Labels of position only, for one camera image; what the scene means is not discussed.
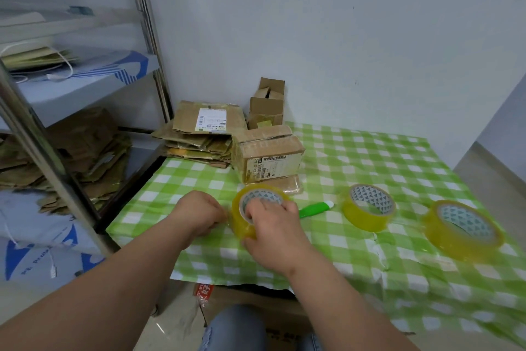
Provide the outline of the person's left hand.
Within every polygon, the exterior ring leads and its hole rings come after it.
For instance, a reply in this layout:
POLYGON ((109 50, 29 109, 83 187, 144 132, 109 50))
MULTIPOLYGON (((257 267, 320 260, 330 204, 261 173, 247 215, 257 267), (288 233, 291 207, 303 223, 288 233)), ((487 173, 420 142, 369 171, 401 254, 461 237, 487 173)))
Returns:
POLYGON ((219 202, 205 192, 192 190, 177 201, 166 220, 185 240, 192 242, 196 237, 206 235, 207 204, 219 202))

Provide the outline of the person's right hand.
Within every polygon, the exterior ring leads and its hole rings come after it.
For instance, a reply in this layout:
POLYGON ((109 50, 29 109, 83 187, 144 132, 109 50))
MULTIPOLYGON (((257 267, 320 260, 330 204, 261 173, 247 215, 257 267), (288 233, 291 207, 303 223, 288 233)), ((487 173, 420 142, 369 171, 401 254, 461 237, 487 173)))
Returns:
POLYGON ((252 199, 246 213, 253 220, 258 241, 258 251, 250 255, 264 268, 290 277, 315 252, 294 201, 276 204, 252 199))

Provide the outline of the yellow packing tape roll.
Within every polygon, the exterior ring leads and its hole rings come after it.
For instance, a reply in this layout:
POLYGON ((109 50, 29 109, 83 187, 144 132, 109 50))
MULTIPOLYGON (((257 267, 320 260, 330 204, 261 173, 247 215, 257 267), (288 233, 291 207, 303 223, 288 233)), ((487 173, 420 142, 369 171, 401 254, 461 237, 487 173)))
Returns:
POLYGON ((351 185, 341 196, 341 211, 355 227, 378 233, 387 228, 397 205, 385 190, 371 184, 351 185))
POLYGON ((283 191, 273 186, 262 184, 245 186, 234 197, 230 209, 229 227, 240 240, 246 237, 256 239, 253 220, 246 213, 246 207, 252 199, 262 199, 276 204, 290 200, 283 191))
POLYGON ((493 220, 458 201, 435 201, 422 225, 431 244, 458 261, 488 263, 504 244, 503 231, 493 220))

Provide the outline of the person's left forearm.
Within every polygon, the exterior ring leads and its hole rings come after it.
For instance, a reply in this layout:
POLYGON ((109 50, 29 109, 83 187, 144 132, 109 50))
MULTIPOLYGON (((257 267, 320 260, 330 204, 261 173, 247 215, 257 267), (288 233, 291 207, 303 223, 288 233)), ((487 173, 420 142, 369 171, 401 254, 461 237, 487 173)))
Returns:
POLYGON ((198 229, 167 217, 0 326, 0 351, 133 351, 198 229))

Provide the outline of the person's right forearm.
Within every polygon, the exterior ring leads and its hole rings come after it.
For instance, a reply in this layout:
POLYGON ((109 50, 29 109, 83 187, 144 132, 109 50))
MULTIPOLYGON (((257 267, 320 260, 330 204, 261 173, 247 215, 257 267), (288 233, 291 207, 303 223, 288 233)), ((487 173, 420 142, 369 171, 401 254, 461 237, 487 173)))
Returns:
POLYGON ((286 277, 324 351, 420 351, 324 256, 307 250, 286 277))

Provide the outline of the cardboard box with red print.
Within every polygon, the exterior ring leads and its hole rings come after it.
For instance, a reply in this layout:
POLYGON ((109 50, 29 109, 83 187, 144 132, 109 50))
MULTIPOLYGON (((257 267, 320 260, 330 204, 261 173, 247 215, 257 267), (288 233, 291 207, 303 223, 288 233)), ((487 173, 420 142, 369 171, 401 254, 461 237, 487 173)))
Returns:
POLYGON ((196 283, 193 293, 205 326, 233 305, 253 310, 265 324, 267 351, 296 351, 298 343, 313 332, 309 318, 290 289, 270 289, 256 284, 196 283))

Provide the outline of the flat brown wrapped parcel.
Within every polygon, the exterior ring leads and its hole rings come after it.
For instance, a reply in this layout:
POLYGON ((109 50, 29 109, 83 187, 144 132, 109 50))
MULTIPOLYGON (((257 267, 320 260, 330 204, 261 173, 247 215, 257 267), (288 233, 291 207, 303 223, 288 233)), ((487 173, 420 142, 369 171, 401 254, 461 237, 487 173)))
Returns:
POLYGON ((268 179, 261 181, 261 184, 278 188, 281 192, 288 195, 297 195, 304 191, 299 175, 268 179))

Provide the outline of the green utility knife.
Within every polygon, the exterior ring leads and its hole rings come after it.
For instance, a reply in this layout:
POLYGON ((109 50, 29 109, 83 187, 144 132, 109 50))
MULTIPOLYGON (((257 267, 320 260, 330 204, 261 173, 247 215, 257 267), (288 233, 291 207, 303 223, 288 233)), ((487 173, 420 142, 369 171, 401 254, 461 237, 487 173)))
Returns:
POLYGON ((299 209, 299 218, 303 219, 315 215, 322 214, 326 211, 331 210, 334 207, 333 201, 321 201, 314 204, 310 204, 304 208, 299 209))

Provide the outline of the taped brown cardboard box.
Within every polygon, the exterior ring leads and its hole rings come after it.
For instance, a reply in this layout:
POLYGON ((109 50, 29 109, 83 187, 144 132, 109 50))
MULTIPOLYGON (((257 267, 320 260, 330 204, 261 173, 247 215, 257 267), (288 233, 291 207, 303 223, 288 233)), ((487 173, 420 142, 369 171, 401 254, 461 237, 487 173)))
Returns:
POLYGON ((306 148, 287 125, 232 134, 231 164, 242 184, 298 174, 306 148))

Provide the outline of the stack of flattened cardboard boxes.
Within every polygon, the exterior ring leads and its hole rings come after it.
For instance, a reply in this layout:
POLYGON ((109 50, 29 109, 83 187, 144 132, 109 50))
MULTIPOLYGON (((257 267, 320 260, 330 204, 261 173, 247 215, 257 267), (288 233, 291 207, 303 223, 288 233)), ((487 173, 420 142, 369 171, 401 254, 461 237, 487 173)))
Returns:
POLYGON ((238 105, 180 101, 174 118, 151 136, 163 142, 166 157, 227 168, 232 134, 246 129, 245 115, 238 105))

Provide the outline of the blue jeans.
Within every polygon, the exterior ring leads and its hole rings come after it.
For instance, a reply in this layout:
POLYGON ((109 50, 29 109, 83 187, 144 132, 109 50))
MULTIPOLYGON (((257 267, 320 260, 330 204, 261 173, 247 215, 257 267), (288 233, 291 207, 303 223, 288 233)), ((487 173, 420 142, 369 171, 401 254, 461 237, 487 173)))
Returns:
MULTIPOLYGON (((233 305, 205 328, 198 351, 267 351, 264 322, 250 308, 233 305)), ((296 351, 325 351, 319 337, 306 335, 296 351)))

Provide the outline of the small closed cardboard box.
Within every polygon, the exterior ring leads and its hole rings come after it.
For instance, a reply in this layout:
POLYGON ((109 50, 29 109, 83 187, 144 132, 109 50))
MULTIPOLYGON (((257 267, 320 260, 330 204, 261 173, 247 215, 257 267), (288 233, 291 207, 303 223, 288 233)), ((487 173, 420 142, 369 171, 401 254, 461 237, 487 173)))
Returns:
POLYGON ((248 128, 257 129, 260 122, 270 121, 277 126, 284 123, 284 97, 251 97, 248 114, 248 128))

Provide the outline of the green white checked tablecloth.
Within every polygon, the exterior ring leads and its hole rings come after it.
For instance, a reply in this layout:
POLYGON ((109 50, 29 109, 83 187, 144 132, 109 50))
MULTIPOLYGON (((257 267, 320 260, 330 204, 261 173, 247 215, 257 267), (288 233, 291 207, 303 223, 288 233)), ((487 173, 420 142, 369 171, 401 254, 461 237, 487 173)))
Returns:
MULTIPOLYGON (((302 219, 312 244, 398 329, 443 327, 488 332, 526 349, 526 254, 509 235, 496 261, 472 265, 437 250, 420 217, 433 201, 459 201, 484 211, 469 188, 425 138, 286 122, 306 148, 299 169, 299 208, 334 201, 328 212, 302 219), (353 226, 339 206, 346 187, 378 186, 393 196, 396 214, 378 234, 353 226)), ((230 208, 243 188, 232 169, 165 160, 109 224, 124 246, 172 211, 191 190, 230 208)), ((289 289, 287 280, 258 265, 228 226, 213 229, 183 251, 171 278, 213 285, 257 284, 289 289)))

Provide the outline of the small open cardboard box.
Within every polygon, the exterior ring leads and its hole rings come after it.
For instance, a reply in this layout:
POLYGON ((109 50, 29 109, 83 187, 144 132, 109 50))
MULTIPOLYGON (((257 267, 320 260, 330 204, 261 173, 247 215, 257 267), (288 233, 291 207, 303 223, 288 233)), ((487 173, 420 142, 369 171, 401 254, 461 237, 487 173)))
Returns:
POLYGON ((285 97, 285 81, 261 77, 254 98, 283 100, 285 97))

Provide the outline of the pile of crumpled cardboard sheets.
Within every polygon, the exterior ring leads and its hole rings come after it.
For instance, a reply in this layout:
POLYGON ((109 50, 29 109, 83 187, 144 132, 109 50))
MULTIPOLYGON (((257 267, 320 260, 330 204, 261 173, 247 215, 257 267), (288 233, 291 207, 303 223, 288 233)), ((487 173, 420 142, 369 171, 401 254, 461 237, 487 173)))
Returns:
MULTIPOLYGON (((121 188, 132 147, 118 132, 109 111, 102 107, 80 110, 47 128, 51 144, 62 156, 96 209, 121 188)), ((0 191, 36 190, 40 213, 68 215, 70 209, 15 135, 0 134, 0 191)))

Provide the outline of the metal shelf rack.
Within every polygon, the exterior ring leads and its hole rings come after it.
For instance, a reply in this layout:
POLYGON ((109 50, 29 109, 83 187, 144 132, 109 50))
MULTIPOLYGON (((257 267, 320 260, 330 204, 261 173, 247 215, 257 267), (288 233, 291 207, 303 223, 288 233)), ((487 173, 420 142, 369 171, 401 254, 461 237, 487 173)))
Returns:
MULTIPOLYGON (((135 0, 135 3, 148 51, 160 58, 150 0, 135 0)), ((66 202, 74 218, 87 230, 88 236, 98 247, 98 253, 110 256, 117 251, 118 245, 108 235, 96 234, 95 227, 101 220, 98 210, 66 168, 64 159, 50 143, 42 121, 1 61, 0 116, 58 195, 66 202)))

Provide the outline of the yellowish paper folders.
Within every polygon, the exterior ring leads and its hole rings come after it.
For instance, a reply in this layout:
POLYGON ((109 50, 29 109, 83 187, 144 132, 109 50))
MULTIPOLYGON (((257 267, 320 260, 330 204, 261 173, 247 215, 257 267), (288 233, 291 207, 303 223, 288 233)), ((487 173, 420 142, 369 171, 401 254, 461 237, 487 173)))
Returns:
POLYGON ((80 61, 80 58, 70 50, 65 49, 57 52, 49 47, 11 55, 3 52, 0 54, 0 59, 10 72, 16 73, 34 73, 59 67, 67 67, 68 64, 74 65, 80 61))

